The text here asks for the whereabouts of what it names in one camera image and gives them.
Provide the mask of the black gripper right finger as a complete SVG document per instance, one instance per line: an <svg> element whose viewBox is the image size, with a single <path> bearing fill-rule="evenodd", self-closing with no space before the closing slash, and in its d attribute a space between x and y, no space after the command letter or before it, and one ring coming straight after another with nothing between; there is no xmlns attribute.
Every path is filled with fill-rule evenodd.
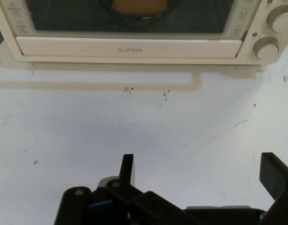
<svg viewBox="0 0 288 225"><path fill-rule="evenodd" d="M259 179L274 203L260 218L261 225L288 225L288 166L275 154L261 154Z"/></svg>

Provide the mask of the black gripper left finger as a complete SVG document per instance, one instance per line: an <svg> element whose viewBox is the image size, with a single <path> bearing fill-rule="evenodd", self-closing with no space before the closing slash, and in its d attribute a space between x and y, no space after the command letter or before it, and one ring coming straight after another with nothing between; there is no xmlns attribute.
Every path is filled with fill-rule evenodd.
<svg viewBox="0 0 288 225"><path fill-rule="evenodd" d="M131 185L133 155L125 154L119 176L91 191L72 187L63 193L56 225L189 225L191 217L153 192Z"/></svg>

